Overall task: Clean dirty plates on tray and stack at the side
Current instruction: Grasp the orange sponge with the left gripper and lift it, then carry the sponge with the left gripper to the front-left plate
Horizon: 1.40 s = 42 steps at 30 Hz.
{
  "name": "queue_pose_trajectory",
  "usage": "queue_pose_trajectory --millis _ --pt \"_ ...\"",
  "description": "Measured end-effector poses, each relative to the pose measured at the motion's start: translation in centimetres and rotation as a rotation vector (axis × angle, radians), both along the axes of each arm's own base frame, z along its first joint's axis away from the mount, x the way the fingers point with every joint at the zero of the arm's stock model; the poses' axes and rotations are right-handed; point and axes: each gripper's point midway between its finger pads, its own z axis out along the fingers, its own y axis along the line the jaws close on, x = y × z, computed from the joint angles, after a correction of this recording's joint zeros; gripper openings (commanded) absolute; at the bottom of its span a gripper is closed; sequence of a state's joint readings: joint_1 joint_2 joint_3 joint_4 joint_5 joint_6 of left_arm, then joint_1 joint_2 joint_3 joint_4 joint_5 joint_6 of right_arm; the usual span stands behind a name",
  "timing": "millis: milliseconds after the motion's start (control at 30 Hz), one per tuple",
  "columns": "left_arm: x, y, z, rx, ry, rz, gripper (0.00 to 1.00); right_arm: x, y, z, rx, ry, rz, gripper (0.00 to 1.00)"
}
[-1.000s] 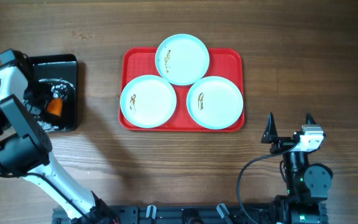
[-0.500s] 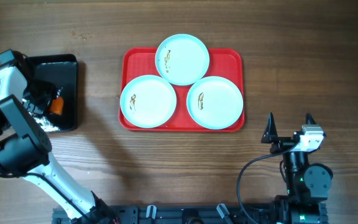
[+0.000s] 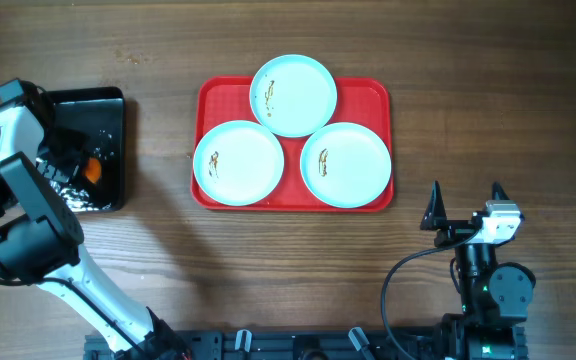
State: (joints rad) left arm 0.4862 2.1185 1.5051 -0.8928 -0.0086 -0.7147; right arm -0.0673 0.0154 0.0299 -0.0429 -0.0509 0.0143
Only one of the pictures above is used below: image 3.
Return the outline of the orange sponge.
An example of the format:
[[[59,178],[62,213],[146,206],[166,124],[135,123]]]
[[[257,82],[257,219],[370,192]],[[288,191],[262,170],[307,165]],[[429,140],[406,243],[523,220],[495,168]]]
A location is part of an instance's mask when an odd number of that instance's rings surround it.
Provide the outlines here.
[[[89,158],[82,170],[83,176],[92,184],[97,184],[102,177],[102,165],[96,158]]]

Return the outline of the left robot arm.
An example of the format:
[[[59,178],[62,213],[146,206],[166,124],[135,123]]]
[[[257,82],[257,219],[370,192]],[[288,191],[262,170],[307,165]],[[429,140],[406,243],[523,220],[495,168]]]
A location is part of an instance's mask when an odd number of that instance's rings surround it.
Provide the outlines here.
[[[189,345],[94,262],[76,216],[122,205],[122,92],[47,91],[13,79],[0,99],[0,285],[57,296],[117,359],[190,358]]]

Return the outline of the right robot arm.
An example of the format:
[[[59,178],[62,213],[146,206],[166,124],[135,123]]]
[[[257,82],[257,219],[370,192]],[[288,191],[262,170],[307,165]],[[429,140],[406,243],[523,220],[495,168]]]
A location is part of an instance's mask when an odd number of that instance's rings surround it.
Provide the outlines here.
[[[492,185],[492,198],[469,220],[450,220],[440,185],[434,183],[422,230],[434,231],[435,247],[452,249],[461,298],[459,314],[446,314],[435,326],[435,359],[521,360],[529,357],[521,326],[527,320],[536,277],[527,267],[500,263],[496,250],[515,239],[524,220],[518,205],[501,185]]]

